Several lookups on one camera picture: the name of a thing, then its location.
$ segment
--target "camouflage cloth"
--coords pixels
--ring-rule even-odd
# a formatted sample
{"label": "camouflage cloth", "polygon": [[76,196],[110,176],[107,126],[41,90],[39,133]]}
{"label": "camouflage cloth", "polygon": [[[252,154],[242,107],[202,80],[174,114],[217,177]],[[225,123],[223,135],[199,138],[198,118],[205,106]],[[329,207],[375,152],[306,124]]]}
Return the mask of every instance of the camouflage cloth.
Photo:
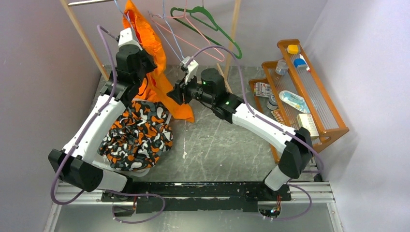
{"label": "camouflage cloth", "polygon": [[99,154],[121,171],[153,167],[172,146],[169,116],[161,102],[133,101],[101,142]]}

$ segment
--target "wooden shelf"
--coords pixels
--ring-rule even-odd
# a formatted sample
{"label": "wooden shelf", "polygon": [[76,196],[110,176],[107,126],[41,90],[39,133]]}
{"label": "wooden shelf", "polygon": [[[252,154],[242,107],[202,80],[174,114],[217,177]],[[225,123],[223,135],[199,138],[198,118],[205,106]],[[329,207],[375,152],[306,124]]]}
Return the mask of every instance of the wooden shelf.
{"label": "wooden shelf", "polygon": [[[310,72],[306,70],[296,70],[293,61],[299,58],[298,55],[288,54],[286,48],[288,45],[295,44],[301,49],[301,54],[310,67]],[[272,88],[272,93],[278,102],[278,108],[283,115],[283,119],[287,126],[299,129],[296,116],[300,113],[288,104],[283,104],[279,99],[279,93],[283,90],[296,93],[302,96],[312,114],[316,128],[319,132],[319,138],[312,141],[313,148],[317,152],[323,151],[326,147],[339,139],[342,135],[349,131],[343,119],[337,111],[335,105],[329,97],[326,89],[318,77],[313,65],[310,63],[306,53],[304,52],[299,40],[281,40],[278,42],[278,48],[282,52],[283,59],[289,66],[289,71],[284,76],[280,76],[275,72],[278,61],[268,61],[262,64],[262,68],[266,74],[266,78],[255,79],[249,81],[250,88],[256,82],[269,83]],[[256,106],[261,111],[259,98],[255,96]],[[271,146],[272,154],[275,162],[279,162],[280,155]]]}

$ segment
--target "green hanger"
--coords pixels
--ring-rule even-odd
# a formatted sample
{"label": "green hanger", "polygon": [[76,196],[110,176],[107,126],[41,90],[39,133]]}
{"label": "green hanger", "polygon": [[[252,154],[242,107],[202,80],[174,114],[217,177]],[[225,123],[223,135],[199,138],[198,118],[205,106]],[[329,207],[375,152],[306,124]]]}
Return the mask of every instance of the green hanger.
{"label": "green hanger", "polygon": [[[177,8],[177,7],[171,8],[170,14],[171,14],[172,17],[174,17],[174,15],[173,15],[173,12],[174,12],[174,11],[184,12],[184,9],[183,9],[183,8]],[[194,7],[194,8],[191,9],[191,10],[187,9],[186,12],[189,13],[192,18],[194,18],[194,19],[197,20],[198,22],[204,24],[205,26],[207,26],[207,27],[213,29],[214,31],[220,31],[220,32],[222,32],[222,34],[223,34],[230,42],[232,42],[233,45],[237,48],[239,54],[238,54],[238,55],[235,54],[235,57],[238,58],[238,59],[241,59],[241,58],[242,58],[242,51],[241,51],[241,48],[239,47],[239,45],[238,45],[235,41],[233,41],[233,39],[232,39],[222,28],[220,28],[220,26],[215,22],[215,20],[214,20],[214,18],[212,17],[211,13],[210,13],[207,9],[205,9],[205,8],[202,7],[202,6],[196,6],[196,7]],[[193,16],[192,14],[194,14],[194,13],[202,13],[202,14],[204,14],[204,15],[211,21],[211,23],[212,23],[213,25],[209,25],[209,24],[207,24],[206,22],[204,22],[204,21],[198,19],[197,17]],[[183,24],[184,26],[188,27],[189,29],[191,29],[191,30],[195,31],[196,33],[200,34],[195,28],[193,28],[191,25],[187,24],[186,22],[180,20],[179,18],[174,18],[174,19],[175,19],[176,21],[178,21],[179,23]],[[209,41],[211,41],[211,42],[214,43],[215,45],[222,46],[220,43],[216,42],[214,39],[210,38],[209,36],[207,36],[207,35],[205,35],[205,34],[203,34],[203,35],[205,36],[205,38],[207,38]]]}

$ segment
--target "orange garment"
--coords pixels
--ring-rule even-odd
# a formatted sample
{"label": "orange garment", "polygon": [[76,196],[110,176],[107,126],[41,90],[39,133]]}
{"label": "orange garment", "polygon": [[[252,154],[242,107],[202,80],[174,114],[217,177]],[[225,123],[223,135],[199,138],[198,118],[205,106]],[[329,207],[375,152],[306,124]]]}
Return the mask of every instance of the orange garment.
{"label": "orange garment", "polygon": [[[166,78],[164,71],[166,67],[166,56],[162,48],[161,40],[156,35],[148,21],[135,7],[131,0],[125,5],[125,15],[129,13],[132,26],[136,29],[136,34],[140,38],[143,48],[154,57],[154,62],[158,66],[153,72],[148,73],[148,86],[146,80],[140,87],[140,93],[146,89],[143,94],[136,96],[139,99],[150,102],[162,102],[176,119],[184,119],[188,122],[194,122],[193,112],[189,105],[178,105],[166,94],[173,89],[173,86]],[[126,18],[122,19],[124,28],[129,28],[130,24]]]}

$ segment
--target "yellow and white box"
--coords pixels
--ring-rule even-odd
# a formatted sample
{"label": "yellow and white box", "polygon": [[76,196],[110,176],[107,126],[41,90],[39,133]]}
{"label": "yellow and white box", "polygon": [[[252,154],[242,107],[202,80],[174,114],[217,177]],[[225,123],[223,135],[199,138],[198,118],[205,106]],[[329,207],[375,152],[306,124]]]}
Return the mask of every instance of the yellow and white box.
{"label": "yellow and white box", "polygon": [[310,137],[312,139],[317,139],[319,137],[318,130],[316,129],[316,125],[311,114],[298,114],[296,119],[300,127],[304,127],[310,132]]}

